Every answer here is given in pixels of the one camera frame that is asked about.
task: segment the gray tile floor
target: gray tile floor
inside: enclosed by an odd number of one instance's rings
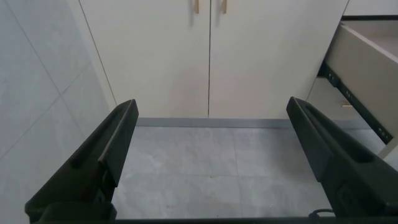
[[[348,130],[377,152],[371,130]],[[330,208],[293,129],[137,127],[118,218],[300,217]]]

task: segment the cabinet handle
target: cabinet handle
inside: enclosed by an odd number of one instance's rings
[[[223,14],[226,14],[226,5],[227,5],[227,0],[223,0],[221,3],[221,7],[223,8]]]
[[[195,8],[195,13],[196,13],[196,14],[199,14],[199,0],[195,0],[195,6],[194,6],[194,8]]]
[[[353,107],[353,105],[351,105],[351,103],[349,103],[349,102],[346,101],[346,100],[343,100],[343,101],[341,102],[341,106],[342,106],[342,107]]]

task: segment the baseboard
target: baseboard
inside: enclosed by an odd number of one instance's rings
[[[370,129],[365,121],[334,121],[344,129]],[[293,128],[289,119],[138,118],[137,126],[197,128]]]

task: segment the drawer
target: drawer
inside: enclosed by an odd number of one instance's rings
[[[361,115],[346,104],[343,94],[323,77],[316,78],[307,102],[332,120],[362,120]]]
[[[343,21],[325,63],[384,142],[398,134],[398,21]]]

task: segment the cabinet door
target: cabinet door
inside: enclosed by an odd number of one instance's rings
[[[210,2],[82,0],[117,103],[140,117],[206,118]]]
[[[306,99],[348,0],[212,1],[211,118],[287,118]]]

